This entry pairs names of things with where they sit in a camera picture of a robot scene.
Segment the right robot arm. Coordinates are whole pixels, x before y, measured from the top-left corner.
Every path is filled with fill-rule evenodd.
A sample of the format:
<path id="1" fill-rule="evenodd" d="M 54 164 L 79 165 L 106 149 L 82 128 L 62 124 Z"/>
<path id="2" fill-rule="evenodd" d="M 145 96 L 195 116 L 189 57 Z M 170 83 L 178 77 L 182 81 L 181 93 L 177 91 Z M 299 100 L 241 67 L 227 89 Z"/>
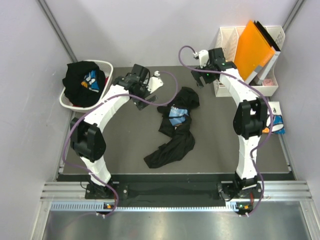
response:
<path id="1" fill-rule="evenodd" d="M 239 140 L 239 160 L 231 193 L 245 198 L 258 185 L 255 169 L 257 147 L 263 130 L 267 126 L 268 107 L 266 101 L 247 85 L 232 61 L 226 61 L 222 48 L 194 51 L 193 57 L 199 66 L 192 70 L 196 84 L 217 80 L 225 86 L 236 105 L 233 129 Z"/>

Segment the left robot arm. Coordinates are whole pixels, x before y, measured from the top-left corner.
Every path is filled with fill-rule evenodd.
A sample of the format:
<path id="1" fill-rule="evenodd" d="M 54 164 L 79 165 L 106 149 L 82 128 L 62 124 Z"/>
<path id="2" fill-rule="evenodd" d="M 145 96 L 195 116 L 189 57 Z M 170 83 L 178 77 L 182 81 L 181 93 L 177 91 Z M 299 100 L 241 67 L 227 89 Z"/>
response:
<path id="1" fill-rule="evenodd" d="M 107 147 L 104 128 L 129 100 L 133 100 L 138 109 L 143 109 L 151 101 L 149 96 L 162 85 L 159 73 L 151 75 L 148 68 L 135 64 L 125 76 L 113 80 L 96 108 L 81 119 L 72 120 L 70 146 L 84 162 L 90 175 L 87 191 L 97 192 L 105 199 L 113 194 L 114 187 L 110 183 L 112 176 L 104 160 Z"/>

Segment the black brushstroke print t-shirt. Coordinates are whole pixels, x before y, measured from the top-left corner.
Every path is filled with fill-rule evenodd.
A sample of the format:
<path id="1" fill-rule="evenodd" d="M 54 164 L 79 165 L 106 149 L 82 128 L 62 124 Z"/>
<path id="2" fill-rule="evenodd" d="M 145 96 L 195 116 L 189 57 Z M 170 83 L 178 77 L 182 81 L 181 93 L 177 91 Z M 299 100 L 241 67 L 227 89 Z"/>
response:
<path id="1" fill-rule="evenodd" d="M 144 157 L 148 168 L 158 169 L 180 161 L 194 149 L 196 141 L 191 133 L 191 111 L 199 106 L 199 95 L 192 88 L 183 86 L 169 104 L 157 107 L 162 115 L 158 131 L 170 137 L 170 141 Z"/>

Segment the black daisy print t-shirt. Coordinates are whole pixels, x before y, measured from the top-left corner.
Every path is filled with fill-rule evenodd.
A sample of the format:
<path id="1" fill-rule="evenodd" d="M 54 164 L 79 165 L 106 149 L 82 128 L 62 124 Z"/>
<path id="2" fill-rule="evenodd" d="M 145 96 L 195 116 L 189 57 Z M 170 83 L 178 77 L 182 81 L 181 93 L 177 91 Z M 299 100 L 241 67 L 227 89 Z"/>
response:
<path id="1" fill-rule="evenodd" d="M 62 80 L 64 94 L 76 107 L 91 107 L 100 99 L 106 75 L 93 61 L 69 63 Z"/>

